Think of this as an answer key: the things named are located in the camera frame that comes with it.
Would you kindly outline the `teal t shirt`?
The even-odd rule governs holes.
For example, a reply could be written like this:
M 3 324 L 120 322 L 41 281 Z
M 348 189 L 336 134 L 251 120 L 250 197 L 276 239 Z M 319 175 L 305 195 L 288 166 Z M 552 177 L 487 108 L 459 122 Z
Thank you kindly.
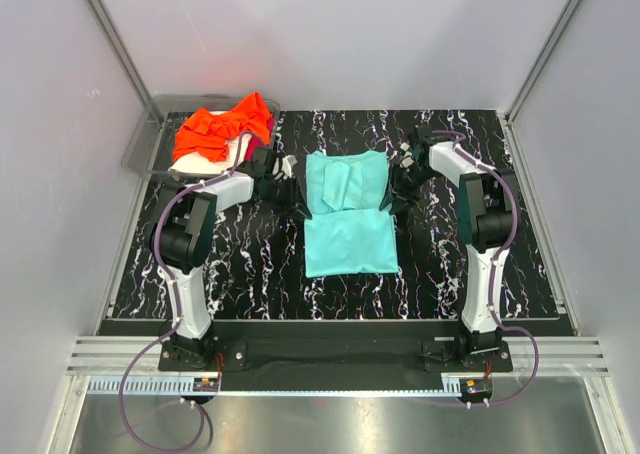
M 305 274 L 318 278 L 399 271 L 394 219 L 382 209 L 388 182 L 383 152 L 306 156 Z

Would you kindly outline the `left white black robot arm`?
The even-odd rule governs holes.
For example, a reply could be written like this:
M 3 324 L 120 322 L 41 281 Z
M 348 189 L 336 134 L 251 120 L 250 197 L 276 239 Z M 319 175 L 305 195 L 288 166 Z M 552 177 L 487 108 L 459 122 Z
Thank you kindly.
M 162 191 L 149 244 L 170 296 L 171 327 L 160 336 L 170 356 L 180 356 L 196 370 L 208 368 L 215 360 L 203 268 L 220 213 L 259 200 L 272 205 L 281 217 L 312 218 L 294 175 L 295 165 L 294 156 L 262 146 L 254 149 L 250 159 L 236 160 L 221 174 L 188 185 L 169 185 Z

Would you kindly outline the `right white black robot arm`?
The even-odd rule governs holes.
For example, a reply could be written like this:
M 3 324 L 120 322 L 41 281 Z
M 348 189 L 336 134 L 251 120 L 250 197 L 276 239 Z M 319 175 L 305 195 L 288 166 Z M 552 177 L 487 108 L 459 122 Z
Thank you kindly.
M 517 179 L 464 150 L 455 131 L 414 128 L 389 168 L 380 208 L 392 214 L 411 209 L 427 181 L 443 177 L 457 188 L 457 231 L 467 248 L 467 292 L 458 332 L 442 363 L 476 370 L 501 348 L 500 298 L 504 267 L 518 227 Z

